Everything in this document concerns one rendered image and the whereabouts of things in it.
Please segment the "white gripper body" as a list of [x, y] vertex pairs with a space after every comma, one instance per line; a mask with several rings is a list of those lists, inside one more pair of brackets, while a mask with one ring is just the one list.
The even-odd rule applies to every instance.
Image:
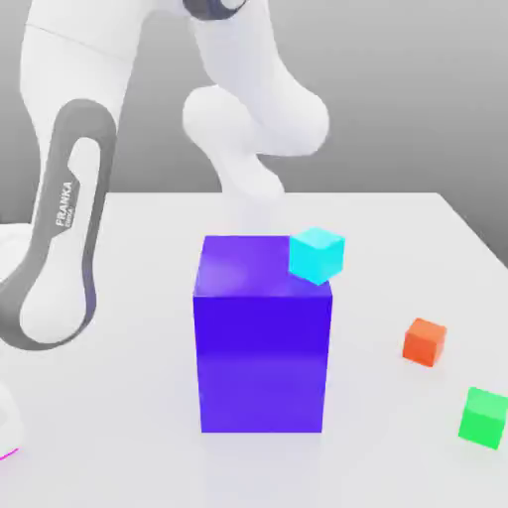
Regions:
[[0, 382], [0, 451], [14, 451], [21, 445], [18, 407], [6, 385]]

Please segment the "small orange cube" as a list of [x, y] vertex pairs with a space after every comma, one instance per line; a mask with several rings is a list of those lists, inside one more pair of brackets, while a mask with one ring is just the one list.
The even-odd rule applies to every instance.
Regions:
[[402, 356], [427, 367], [433, 367], [440, 358], [447, 328], [417, 317], [405, 333]]

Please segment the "small green cube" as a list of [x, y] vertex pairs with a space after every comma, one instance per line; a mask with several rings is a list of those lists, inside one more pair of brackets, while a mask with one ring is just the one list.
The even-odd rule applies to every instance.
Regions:
[[458, 436], [478, 445], [498, 449], [506, 424], [507, 412], [508, 397], [470, 387]]

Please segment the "small cyan cube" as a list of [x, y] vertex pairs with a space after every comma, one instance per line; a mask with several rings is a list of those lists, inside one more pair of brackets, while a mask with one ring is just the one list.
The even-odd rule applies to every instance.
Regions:
[[343, 269], [345, 238], [312, 227], [289, 238], [289, 272], [322, 285]]

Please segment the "large purple box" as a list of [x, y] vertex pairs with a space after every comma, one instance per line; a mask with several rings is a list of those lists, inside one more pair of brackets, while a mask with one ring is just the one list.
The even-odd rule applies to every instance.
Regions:
[[332, 291], [289, 271], [286, 236], [207, 235], [192, 295], [205, 433], [318, 433]]

